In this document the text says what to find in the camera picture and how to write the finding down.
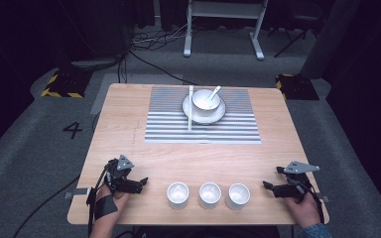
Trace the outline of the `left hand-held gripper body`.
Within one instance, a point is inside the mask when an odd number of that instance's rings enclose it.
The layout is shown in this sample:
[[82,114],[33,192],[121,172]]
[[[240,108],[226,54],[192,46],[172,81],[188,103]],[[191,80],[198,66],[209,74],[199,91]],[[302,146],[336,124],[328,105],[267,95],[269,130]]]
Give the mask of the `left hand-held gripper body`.
[[124,155],[113,159],[106,165],[105,183],[112,192],[140,193],[143,189],[135,180],[127,179],[134,164]]

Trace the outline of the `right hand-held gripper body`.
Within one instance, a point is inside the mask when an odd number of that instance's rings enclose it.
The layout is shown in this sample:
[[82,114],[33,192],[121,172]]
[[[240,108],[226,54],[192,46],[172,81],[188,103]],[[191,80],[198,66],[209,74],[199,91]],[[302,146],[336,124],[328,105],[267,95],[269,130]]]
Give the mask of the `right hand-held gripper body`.
[[307,173],[319,171],[319,166],[292,161],[286,167],[276,167],[276,170],[279,174],[285,176],[287,183],[273,185],[272,191],[274,195],[276,197],[303,199],[306,193],[313,191]]

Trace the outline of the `person's left hand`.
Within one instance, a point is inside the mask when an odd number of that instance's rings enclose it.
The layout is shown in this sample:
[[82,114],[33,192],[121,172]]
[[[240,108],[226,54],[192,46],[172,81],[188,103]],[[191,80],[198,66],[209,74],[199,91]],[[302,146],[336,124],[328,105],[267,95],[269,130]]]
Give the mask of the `person's left hand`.
[[130,198],[130,194],[124,192],[112,192],[107,185],[102,185],[96,194],[96,200],[99,201],[106,197],[110,198],[110,201],[108,202],[110,206],[116,206],[114,212],[121,213]]

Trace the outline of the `person's right hand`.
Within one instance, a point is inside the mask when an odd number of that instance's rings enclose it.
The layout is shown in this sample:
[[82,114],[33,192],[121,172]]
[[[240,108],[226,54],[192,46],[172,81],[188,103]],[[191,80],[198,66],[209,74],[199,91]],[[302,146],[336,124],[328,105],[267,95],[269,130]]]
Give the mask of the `person's right hand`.
[[318,206],[311,194],[306,194],[304,199],[299,202],[296,202],[292,197],[284,197],[283,200],[296,223],[302,228],[308,228],[320,223]]

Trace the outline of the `white cup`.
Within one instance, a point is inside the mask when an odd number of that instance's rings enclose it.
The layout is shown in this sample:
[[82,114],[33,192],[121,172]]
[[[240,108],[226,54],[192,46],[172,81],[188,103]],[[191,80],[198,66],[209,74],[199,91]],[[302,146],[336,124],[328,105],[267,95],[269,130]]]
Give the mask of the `white cup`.
[[221,189],[214,182],[206,182],[199,188],[199,205],[204,209],[213,209],[221,199]]
[[190,196],[188,186],[180,181],[173,182],[167,188],[167,198],[172,209],[183,209],[187,206]]
[[250,200],[249,188],[243,183],[234,183],[228,189],[226,205],[232,210],[242,209]]

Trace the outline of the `grey striped placemat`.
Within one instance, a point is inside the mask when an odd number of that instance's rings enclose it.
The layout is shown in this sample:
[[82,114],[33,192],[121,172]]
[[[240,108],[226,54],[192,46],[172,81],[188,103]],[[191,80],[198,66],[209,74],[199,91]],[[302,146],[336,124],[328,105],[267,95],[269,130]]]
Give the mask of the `grey striped placemat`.
[[192,121],[191,131],[188,131],[188,117],[182,107],[187,95],[187,87],[158,86],[152,89],[145,131],[146,142],[243,145],[262,143],[247,89],[220,89],[218,96],[226,105],[224,117],[207,125]]

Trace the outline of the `person's dark clothing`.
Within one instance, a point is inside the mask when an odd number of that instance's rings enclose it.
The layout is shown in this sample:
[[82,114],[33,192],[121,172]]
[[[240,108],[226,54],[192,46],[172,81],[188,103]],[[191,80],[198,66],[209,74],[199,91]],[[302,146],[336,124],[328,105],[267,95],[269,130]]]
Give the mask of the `person's dark clothing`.
[[280,238],[276,226],[141,226],[132,238]]

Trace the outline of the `white chopstick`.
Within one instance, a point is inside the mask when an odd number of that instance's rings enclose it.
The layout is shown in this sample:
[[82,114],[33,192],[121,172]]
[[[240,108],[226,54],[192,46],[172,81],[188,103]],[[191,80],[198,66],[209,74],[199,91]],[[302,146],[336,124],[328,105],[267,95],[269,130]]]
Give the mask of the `white chopstick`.
[[192,124],[192,120],[191,120],[191,113],[192,113],[192,101],[191,101],[191,98],[192,98],[192,91],[193,91],[193,85],[190,85],[189,86],[189,96],[188,96],[188,103],[187,103],[187,106],[188,106],[188,131],[191,131],[191,124]]
[[188,130],[189,131],[191,131],[191,127],[192,127],[192,109],[193,109],[192,96],[193,96],[193,85],[190,85],[190,88],[189,88],[189,102],[188,102],[188,106],[189,106]]

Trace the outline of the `white plate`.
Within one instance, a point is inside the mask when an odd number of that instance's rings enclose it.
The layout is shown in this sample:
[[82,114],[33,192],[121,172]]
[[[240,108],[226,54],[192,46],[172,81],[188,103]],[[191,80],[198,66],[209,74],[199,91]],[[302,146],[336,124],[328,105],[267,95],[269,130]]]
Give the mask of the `white plate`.
[[[187,117],[188,117],[188,106],[187,106],[188,99],[189,98],[187,95],[182,104],[183,111]],[[213,111],[203,111],[193,106],[192,121],[197,124],[205,124],[205,125],[212,124],[219,121],[221,118],[223,118],[225,115],[225,112],[226,112],[225,102],[220,98],[219,106]]]

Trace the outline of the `white bowl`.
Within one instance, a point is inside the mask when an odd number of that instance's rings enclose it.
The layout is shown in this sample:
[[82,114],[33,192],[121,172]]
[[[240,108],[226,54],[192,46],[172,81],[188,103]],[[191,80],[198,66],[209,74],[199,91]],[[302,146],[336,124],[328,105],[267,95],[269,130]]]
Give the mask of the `white bowl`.
[[220,104],[220,97],[216,94],[211,101],[206,100],[212,92],[209,89],[200,89],[192,96],[193,105],[201,110],[210,111],[216,109]]

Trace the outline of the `black yellow striped base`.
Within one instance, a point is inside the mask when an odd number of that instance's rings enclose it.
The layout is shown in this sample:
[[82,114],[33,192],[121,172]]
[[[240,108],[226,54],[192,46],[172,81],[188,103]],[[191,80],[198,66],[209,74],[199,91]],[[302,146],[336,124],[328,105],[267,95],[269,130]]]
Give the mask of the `black yellow striped base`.
[[67,73],[57,70],[50,78],[42,95],[83,98],[91,77],[92,73],[90,71]]
[[318,100],[318,94],[309,79],[300,74],[278,74],[276,87],[288,100]]

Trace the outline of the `white spoon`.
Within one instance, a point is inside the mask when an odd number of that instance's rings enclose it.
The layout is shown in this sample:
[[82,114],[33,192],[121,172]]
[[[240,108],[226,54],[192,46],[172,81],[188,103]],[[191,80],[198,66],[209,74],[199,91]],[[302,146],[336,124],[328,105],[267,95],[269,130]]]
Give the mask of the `white spoon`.
[[212,90],[212,92],[208,95],[208,97],[206,98],[206,100],[211,101],[211,100],[213,99],[213,97],[217,94],[217,92],[218,92],[220,89],[221,89],[221,86],[220,86],[220,85],[216,86],[216,87]]

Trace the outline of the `black tripod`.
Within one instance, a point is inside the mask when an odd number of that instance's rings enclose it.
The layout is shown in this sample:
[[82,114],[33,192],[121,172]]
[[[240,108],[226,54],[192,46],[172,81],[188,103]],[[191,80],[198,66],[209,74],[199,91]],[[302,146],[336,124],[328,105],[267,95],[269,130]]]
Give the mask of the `black tripod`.
[[305,10],[277,10],[274,19],[276,20],[276,23],[270,28],[268,37],[272,36],[280,29],[283,29],[289,40],[286,45],[274,54],[275,58],[297,40],[304,39],[308,31],[311,31],[315,37],[317,36],[315,27],[319,23],[320,15],[313,12]]

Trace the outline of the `grey column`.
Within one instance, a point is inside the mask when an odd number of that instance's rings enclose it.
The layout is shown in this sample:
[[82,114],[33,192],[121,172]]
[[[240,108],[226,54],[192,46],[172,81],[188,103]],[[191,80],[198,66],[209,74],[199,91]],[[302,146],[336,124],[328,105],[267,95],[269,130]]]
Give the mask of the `grey column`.
[[335,0],[302,69],[304,79],[318,79],[326,70],[341,43],[361,0]]

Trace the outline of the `white metal stand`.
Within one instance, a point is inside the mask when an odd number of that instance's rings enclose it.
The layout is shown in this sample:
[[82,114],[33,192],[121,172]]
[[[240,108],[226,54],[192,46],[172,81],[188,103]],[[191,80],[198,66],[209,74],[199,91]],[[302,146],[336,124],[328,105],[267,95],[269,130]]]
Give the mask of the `white metal stand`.
[[225,3],[225,2],[201,2],[189,0],[187,7],[187,31],[183,55],[188,58],[191,55],[192,19],[195,17],[232,18],[256,20],[255,30],[249,33],[255,56],[258,60],[265,58],[259,41],[259,33],[266,14],[269,0],[261,0],[260,3]]

